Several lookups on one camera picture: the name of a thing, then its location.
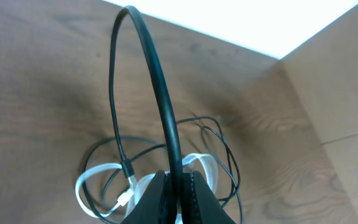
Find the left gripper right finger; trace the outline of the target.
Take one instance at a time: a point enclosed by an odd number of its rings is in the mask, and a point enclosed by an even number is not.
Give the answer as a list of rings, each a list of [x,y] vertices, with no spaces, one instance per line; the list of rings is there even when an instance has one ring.
[[[183,174],[181,216],[183,224],[235,224],[198,171]]]

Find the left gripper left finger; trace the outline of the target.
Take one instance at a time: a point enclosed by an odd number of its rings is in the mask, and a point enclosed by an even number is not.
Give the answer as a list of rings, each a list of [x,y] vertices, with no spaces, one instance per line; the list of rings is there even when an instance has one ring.
[[[164,171],[158,171],[143,196],[121,224],[170,223],[170,179]]]

